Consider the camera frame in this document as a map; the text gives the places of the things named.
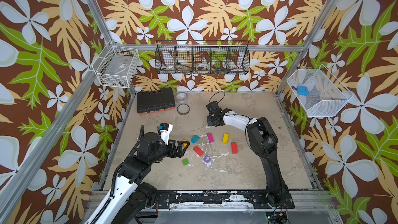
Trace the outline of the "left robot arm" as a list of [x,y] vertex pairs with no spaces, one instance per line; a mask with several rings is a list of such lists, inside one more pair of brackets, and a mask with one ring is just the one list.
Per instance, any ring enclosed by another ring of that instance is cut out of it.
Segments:
[[87,224],[128,224],[142,209],[154,206],[157,189],[143,179],[152,164],[166,157],[181,158],[190,145],[187,141],[165,141],[159,132],[140,133],[138,146],[115,169],[109,192]]

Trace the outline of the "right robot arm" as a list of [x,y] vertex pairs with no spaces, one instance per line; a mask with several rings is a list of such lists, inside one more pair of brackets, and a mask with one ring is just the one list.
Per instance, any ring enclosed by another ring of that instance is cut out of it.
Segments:
[[206,106],[209,114],[207,124],[220,127],[233,126],[245,133],[248,146],[262,162],[266,176],[267,200],[272,207],[281,207],[290,201],[291,195],[286,185],[277,159],[278,138],[265,117],[251,118],[231,109]]

